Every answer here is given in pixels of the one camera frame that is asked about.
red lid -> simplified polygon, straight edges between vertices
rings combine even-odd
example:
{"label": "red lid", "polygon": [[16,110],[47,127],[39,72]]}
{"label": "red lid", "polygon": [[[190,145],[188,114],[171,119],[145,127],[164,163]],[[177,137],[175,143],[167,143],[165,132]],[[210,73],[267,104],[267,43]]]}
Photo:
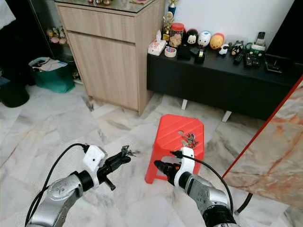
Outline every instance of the red lid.
{"label": "red lid", "polygon": [[173,23],[171,25],[171,29],[175,31],[183,31],[184,30],[184,24],[182,23]]}

black cable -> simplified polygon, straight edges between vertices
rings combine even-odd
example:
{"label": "black cable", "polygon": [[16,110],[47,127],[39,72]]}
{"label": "black cable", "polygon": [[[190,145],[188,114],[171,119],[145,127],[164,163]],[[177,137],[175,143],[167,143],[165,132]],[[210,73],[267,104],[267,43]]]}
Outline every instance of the black cable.
{"label": "black cable", "polygon": [[49,179],[51,178],[51,175],[52,175],[52,172],[53,172],[53,169],[56,167],[56,165],[58,164],[59,160],[63,157],[63,155],[69,150],[71,149],[72,147],[74,146],[81,146],[83,147],[84,149],[84,152],[87,151],[89,145],[85,145],[85,144],[82,144],[82,143],[74,143],[74,144],[71,144],[67,149],[65,149],[64,152],[62,152],[62,154],[60,154],[60,156],[57,158],[57,160],[55,161],[55,163],[53,164],[51,170],[49,171],[48,175],[47,175],[47,178],[45,180],[45,183],[43,185],[43,188],[42,190],[38,193],[38,195],[34,198],[34,200],[32,201],[32,204],[30,205],[29,209],[28,209],[28,212],[27,212],[27,217],[26,217],[26,220],[25,220],[25,226],[27,225],[27,223],[29,222],[29,220],[32,218],[33,214],[35,213],[35,211],[37,210],[37,207],[42,199],[42,196],[43,196],[43,193],[44,191],[48,188],[47,186],[47,183],[49,181]]}
{"label": "black cable", "polygon": [[199,159],[187,156],[187,155],[183,155],[182,151],[172,151],[171,152],[173,155],[175,155],[177,158],[182,158],[182,157],[186,157],[188,159],[194,160],[198,163],[201,163],[202,165],[205,165],[207,168],[209,168],[214,174],[216,174],[216,176],[221,180],[221,182],[223,183],[224,187],[226,188],[227,194],[228,194],[228,198],[229,198],[229,202],[231,205],[231,212],[233,213],[233,202],[232,202],[232,194],[229,191],[229,188],[226,184],[226,182],[223,180],[223,178],[220,176],[220,174],[218,174],[217,171],[215,171],[214,168],[212,168],[209,164],[205,163],[204,161],[200,161]]}
{"label": "black cable", "polygon": [[235,214],[240,214],[248,205],[248,203],[250,202],[251,198],[252,198],[253,193],[248,193],[245,201],[243,202],[243,204],[235,211]]}

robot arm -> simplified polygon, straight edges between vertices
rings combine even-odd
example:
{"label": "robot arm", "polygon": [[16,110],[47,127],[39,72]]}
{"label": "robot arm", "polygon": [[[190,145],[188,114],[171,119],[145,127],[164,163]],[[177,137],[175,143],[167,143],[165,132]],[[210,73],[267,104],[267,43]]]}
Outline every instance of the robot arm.
{"label": "robot arm", "polygon": [[96,146],[90,146],[84,163],[89,163],[86,170],[74,172],[66,178],[55,181],[47,190],[47,194],[37,210],[32,215],[26,227],[62,227],[69,209],[74,205],[83,192],[105,182],[111,190],[116,187],[107,175],[122,164],[131,161],[131,151],[124,146],[121,152],[105,160],[106,154]]}
{"label": "robot arm", "polygon": [[[184,155],[193,157],[191,148],[182,148]],[[205,221],[207,227],[237,227],[230,212],[225,193],[200,176],[194,175],[195,162],[182,158],[181,165],[155,161],[156,167],[167,177],[168,182],[183,190],[192,198]]]}

red plastic stool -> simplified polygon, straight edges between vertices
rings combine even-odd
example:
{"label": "red plastic stool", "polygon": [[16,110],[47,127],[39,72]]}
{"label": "red plastic stool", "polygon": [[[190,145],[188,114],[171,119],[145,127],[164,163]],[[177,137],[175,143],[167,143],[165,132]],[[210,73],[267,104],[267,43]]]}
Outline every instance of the red plastic stool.
{"label": "red plastic stool", "polygon": [[[179,150],[183,147],[184,138],[179,131],[184,134],[194,133],[198,144],[194,148],[195,158],[202,160],[204,157],[204,125],[196,118],[182,117],[167,114],[161,117],[157,136],[152,149],[150,164],[145,175],[147,183],[153,183],[154,179],[167,180],[167,176],[157,175],[155,160],[162,160],[164,156],[171,156],[171,151]],[[196,162],[194,174],[198,174],[201,164]]]}

tape roll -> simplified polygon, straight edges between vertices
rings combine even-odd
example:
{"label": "tape roll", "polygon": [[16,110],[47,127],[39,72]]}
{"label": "tape roll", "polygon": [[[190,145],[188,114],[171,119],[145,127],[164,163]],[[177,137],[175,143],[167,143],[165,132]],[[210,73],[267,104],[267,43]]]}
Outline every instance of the tape roll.
{"label": "tape roll", "polygon": [[164,54],[165,54],[166,57],[173,58],[173,57],[176,56],[177,50],[173,47],[166,47],[165,51],[164,51]]}

